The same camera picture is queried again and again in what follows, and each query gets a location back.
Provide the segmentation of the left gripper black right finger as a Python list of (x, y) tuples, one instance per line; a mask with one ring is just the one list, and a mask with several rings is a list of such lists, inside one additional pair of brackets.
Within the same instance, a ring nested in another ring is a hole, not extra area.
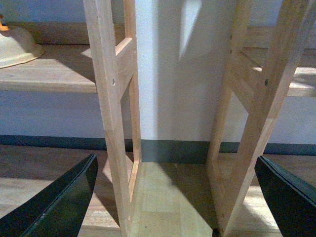
[(264, 199), (284, 237), (316, 235), (316, 188), (260, 156), (255, 173)]

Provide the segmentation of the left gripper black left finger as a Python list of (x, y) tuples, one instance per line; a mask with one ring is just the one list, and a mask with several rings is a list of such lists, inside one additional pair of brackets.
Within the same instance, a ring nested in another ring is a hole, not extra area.
[(2, 237), (76, 237), (93, 196), (97, 156), (90, 154), (0, 220)]

